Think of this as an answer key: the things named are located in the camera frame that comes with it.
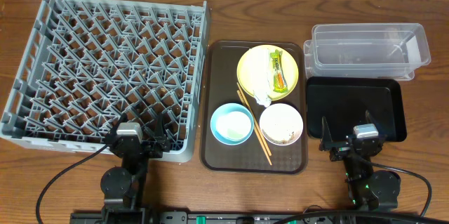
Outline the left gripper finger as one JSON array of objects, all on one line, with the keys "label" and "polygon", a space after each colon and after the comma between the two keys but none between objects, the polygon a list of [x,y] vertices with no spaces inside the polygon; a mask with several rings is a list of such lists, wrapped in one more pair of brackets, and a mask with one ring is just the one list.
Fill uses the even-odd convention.
[{"label": "left gripper finger", "polygon": [[155,126],[155,130],[154,130],[153,138],[157,143],[169,143],[170,142],[170,140],[168,139],[168,137],[166,135],[162,114],[159,114],[156,119],[156,126]]},{"label": "left gripper finger", "polygon": [[120,126],[121,123],[127,122],[127,115],[126,114],[122,114],[119,119],[117,120],[117,122],[115,123],[115,125],[113,125],[112,129],[111,129],[111,134],[113,136],[116,135],[116,132]]}]

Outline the white bowl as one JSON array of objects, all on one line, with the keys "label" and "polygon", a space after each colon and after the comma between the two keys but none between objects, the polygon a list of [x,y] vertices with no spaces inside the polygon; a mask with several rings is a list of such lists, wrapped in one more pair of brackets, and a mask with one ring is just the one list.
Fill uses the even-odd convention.
[{"label": "white bowl", "polygon": [[302,115],[293,106],[276,103],[262,112],[259,127],[267,141],[274,145],[287,146],[300,139],[304,122]]}]

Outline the green snack wrapper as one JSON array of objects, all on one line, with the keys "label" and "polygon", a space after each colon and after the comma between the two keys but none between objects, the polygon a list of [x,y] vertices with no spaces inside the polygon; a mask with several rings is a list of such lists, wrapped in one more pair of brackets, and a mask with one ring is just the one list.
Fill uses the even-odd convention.
[{"label": "green snack wrapper", "polygon": [[269,57],[272,67],[274,92],[285,93],[288,90],[288,85],[281,65],[282,51],[276,49],[274,52],[269,53]]}]

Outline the light blue bowl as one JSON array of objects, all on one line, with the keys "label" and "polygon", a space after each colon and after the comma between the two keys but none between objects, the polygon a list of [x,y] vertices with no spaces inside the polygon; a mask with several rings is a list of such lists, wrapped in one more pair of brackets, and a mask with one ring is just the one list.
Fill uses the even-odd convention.
[{"label": "light blue bowl", "polygon": [[216,140],[225,145],[240,145],[254,130],[250,111],[238,103],[218,107],[210,119],[210,129]]}]

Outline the yellow plate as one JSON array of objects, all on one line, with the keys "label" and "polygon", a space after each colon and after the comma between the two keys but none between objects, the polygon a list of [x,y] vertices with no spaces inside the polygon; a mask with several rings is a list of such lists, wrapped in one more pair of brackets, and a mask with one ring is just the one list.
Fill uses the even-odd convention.
[{"label": "yellow plate", "polygon": [[[277,93],[274,92],[273,89],[273,75],[272,75],[272,67],[271,63],[269,63],[269,68],[271,70],[271,73],[269,75],[269,83],[271,86],[271,93],[269,94],[269,97],[272,101],[280,100],[282,98],[285,98],[288,94],[290,94],[293,89],[297,85],[297,81],[299,79],[299,69],[297,66],[297,63],[295,62],[295,59],[293,58],[292,52],[287,52],[286,49],[280,48],[278,46],[274,45],[268,45],[263,44],[255,47],[262,47],[262,48],[268,48],[269,52],[274,52],[276,49],[282,51],[282,58],[281,58],[281,65],[283,69],[283,75],[285,77],[286,83],[288,85],[288,90],[285,93]],[[251,97],[254,98],[252,93],[252,79],[251,76],[251,65],[252,65],[252,59],[251,59],[251,48],[249,48],[240,58],[237,68],[236,68],[236,75],[238,82],[240,84],[240,87]]]}]

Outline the white napkin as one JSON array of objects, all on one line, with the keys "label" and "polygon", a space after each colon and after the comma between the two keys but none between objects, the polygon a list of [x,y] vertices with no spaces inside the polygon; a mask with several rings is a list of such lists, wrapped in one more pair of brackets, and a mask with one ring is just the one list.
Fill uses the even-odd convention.
[{"label": "white napkin", "polygon": [[258,105],[269,107],[271,105],[271,98],[269,94],[272,89],[269,83],[269,75],[271,70],[269,68],[269,49],[262,47],[254,47],[251,52],[251,76],[252,79],[252,93]]}]

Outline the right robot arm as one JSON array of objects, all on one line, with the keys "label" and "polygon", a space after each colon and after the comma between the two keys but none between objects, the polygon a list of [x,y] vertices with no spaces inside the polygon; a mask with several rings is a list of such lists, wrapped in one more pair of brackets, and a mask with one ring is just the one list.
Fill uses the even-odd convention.
[{"label": "right robot arm", "polygon": [[387,136],[366,112],[366,123],[357,125],[342,140],[334,140],[327,119],[321,119],[320,151],[328,151],[332,162],[342,161],[346,170],[349,198],[362,211],[391,211],[398,207],[400,176],[391,170],[373,169],[370,158],[382,150]]}]

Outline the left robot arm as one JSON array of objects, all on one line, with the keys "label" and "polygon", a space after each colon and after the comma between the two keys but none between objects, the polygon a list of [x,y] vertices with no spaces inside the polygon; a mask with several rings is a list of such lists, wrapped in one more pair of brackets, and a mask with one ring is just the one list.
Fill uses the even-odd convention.
[{"label": "left robot arm", "polygon": [[121,115],[105,136],[109,151],[121,159],[121,165],[106,171],[100,181],[105,208],[110,211],[134,211],[142,205],[142,194],[150,159],[160,159],[171,149],[163,126],[163,116],[156,119],[152,142],[144,141],[141,126]]}]

